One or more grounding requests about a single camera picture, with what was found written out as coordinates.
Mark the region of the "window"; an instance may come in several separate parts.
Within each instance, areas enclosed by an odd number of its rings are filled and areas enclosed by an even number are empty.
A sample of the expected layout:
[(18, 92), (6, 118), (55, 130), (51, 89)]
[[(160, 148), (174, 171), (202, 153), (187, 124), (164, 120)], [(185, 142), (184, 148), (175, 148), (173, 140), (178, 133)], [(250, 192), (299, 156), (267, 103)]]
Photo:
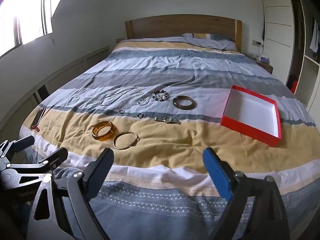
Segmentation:
[(1, 3), (1, 56), (53, 32), (50, 0)]

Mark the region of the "red white box lid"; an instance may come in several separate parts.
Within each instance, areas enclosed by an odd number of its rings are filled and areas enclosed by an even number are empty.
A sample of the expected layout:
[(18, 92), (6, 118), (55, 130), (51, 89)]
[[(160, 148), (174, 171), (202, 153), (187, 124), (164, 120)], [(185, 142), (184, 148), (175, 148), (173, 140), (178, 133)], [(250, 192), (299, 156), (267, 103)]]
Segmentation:
[(240, 86), (231, 87), (220, 124), (271, 147), (281, 141), (276, 101)]

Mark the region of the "wooden nightstand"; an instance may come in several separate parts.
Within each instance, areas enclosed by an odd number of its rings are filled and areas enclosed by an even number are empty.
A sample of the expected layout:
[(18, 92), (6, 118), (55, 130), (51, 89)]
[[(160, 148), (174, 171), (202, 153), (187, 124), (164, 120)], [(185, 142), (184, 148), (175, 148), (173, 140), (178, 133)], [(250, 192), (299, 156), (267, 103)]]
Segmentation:
[(264, 70), (266, 70), (270, 74), (273, 73), (273, 67), (268, 63), (260, 61), (260, 57), (255, 56), (252, 59), (256, 64), (258, 64), (260, 67), (264, 68)]

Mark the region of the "grey striped pillow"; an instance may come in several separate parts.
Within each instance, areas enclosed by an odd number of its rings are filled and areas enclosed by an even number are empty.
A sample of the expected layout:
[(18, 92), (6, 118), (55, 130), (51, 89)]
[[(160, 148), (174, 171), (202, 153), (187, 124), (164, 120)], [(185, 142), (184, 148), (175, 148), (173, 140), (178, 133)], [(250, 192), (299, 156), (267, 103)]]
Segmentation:
[(213, 48), (218, 50), (236, 50), (238, 51), (236, 43), (226, 35), (215, 33), (201, 34), (201, 33), (185, 33), (182, 35), (192, 44), (201, 47)]

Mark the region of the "amber bangle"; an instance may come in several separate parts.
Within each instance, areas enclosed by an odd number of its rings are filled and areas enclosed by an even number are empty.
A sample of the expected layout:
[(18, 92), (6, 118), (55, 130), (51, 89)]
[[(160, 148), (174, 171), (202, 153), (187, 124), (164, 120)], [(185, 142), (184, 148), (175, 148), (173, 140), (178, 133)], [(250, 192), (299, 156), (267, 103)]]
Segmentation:
[(116, 126), (110, 121), (102, 121), (92, 129), (92, 137), (98, 141), (111, 139), (117, 131)]

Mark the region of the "striped bed duvet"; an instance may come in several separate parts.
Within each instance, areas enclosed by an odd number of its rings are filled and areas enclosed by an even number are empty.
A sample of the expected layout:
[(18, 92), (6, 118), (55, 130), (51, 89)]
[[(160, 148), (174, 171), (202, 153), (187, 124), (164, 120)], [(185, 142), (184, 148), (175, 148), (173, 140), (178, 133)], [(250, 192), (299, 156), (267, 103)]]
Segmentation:
[[(276, 101), (281, 141), (276, 147), (221, 126), (233, 85)], [(192, 110), (172, 100), (185, 95)], [(137, 104), (147, 99), (145, 106)], [(183, 36), (120, 42), (112, 53), (43, 100), (25, 119), (20, 137), (36, 163), (58, 148), (67, 160), (55, 170), (66, 178), (84, 170), (107, 147), (114, 163), (91, 207), (111, 239), (207, 239), (227, 202), (202, 161), (205, 148), (236, 171), (272, 176), (284, 202), (291, 239), (302, 237), (319, 208), (319, 130), (302, 102), (278, 79), (236, 50), (192, 44)], [(93, 127), (112, 122), (111, 139), (92, 137)], [(140, 141), (116, 150), (121, 132)]]

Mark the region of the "wooden headboard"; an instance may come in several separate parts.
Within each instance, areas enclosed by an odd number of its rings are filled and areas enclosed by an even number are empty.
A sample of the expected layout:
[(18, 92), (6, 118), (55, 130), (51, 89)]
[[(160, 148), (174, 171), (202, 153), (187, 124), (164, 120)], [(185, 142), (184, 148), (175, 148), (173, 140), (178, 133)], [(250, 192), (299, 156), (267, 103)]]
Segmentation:
[(238, 51), (242, 49), (242, 21), (232, 18), (198, 14), (160, 15), (126, 21), (125, 28), (128, 39), (216, 33), (230, 37)]

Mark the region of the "white wardrobe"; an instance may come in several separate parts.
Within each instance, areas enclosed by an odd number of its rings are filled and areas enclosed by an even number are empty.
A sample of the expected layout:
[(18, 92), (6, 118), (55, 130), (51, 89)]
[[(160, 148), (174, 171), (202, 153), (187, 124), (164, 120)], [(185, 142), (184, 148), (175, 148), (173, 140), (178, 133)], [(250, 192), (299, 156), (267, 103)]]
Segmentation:
[(319, 123), (319, 21), (303, 0), (263, 0), (263, 11), (273, 75)]

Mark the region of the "dark green jade bangle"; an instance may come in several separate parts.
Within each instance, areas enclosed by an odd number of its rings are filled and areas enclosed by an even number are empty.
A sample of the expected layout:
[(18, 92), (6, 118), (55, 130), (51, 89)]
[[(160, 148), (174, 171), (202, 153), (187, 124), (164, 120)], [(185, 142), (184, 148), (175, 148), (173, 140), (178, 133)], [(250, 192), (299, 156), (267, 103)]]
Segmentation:
[[(190, 102), (190, 104), (182, 105), (179, 103), (182, 100), (187, 100)], [(182, 109), (182, 110), (192, 110), (196, 107), (196, 102), (192, 98), (185, 96), (185, 95), (179, 95), (179, 96), (174, 97), (172, 100), (172, 103), (176, 108)]]

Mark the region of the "gold thin bangle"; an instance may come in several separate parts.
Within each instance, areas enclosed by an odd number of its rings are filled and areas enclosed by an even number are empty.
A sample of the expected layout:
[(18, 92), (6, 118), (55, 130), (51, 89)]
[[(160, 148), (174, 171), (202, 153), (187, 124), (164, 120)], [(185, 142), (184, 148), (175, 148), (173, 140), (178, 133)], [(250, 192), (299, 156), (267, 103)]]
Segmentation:
[(139, 141), (140, 141), (140, 137), (138, 136), (137, 133), (121, 132), (114, 137), (112, 144), (116, 150), (122, 151), (122, 150), (127, 150), (132, 146), (135, 146)]

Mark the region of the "twisted silver bangle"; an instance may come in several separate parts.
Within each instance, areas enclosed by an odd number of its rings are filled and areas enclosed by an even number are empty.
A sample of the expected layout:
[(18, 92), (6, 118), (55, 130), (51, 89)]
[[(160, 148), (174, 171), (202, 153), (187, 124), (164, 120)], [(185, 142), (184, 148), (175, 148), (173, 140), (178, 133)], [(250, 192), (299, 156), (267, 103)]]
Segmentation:
[(139, 100), (139, 101), (137, 102), (137, 104), (140, 105), (140, 106), (145, 106), (145, 105), (147, 105), (148, 103), (149, 103), (149, 101), (148, 101), (147, 99), (142, 99), (142, 100)]

